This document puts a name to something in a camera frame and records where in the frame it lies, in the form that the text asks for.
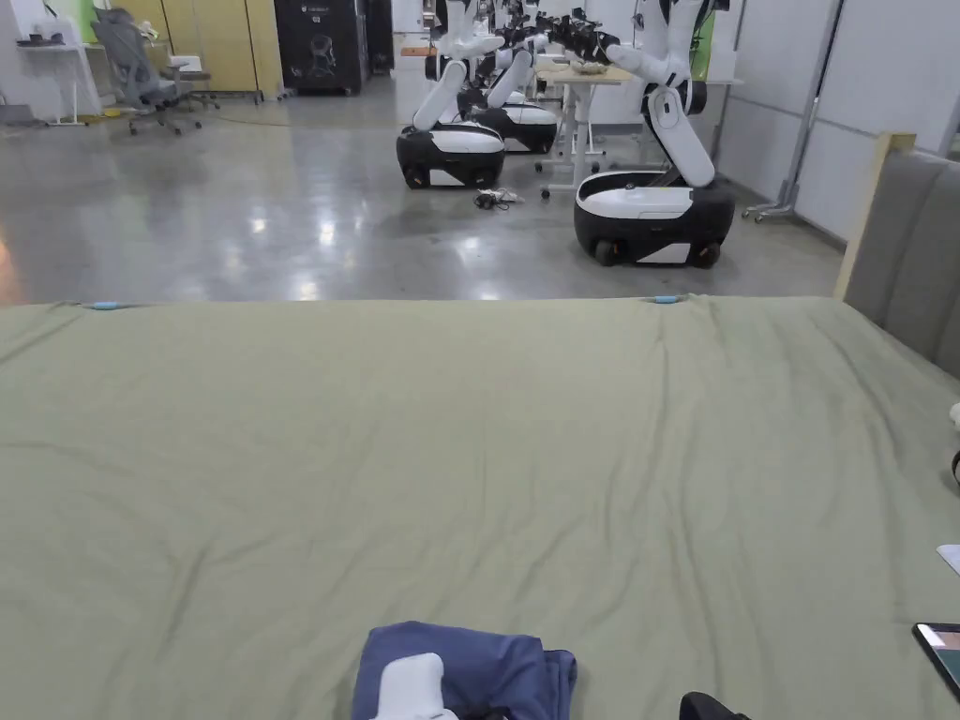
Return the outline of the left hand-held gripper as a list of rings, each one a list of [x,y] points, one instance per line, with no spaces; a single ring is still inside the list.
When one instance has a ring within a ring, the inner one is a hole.
[[[447,708],[443,699],[444,664],[436,653],[406,656],[388,664],[379,687],[379,719],[511,720],[505,706],[459,705]]]

